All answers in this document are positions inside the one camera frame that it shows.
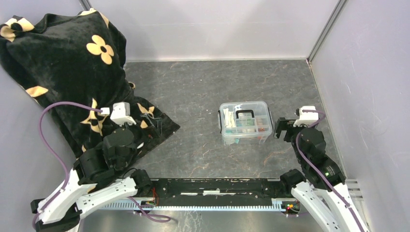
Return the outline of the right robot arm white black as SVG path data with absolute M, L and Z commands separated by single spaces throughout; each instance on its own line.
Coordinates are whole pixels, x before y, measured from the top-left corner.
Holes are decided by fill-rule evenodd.
M 275 136 L 286 132 L 284 141 L 291 143 L 302 169 L 281 175 L 280 193 L 296 198 L 326 232 L 367 232 L 344 174 L 326 154 L 326 141 L 317 123 L 295 122 L 281 117 L 275 123 Z

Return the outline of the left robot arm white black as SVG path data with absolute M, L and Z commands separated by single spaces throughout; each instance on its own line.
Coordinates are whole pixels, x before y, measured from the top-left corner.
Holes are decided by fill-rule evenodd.
M 145 170 L 121 177 L 146 140 L 126 128 L 114 130 L 74 163 L 68 179 L 47 198 L 31 202 L 37 232 L 67 232 L 97 209 L 126 197 L 148 196 L 152 181 Z

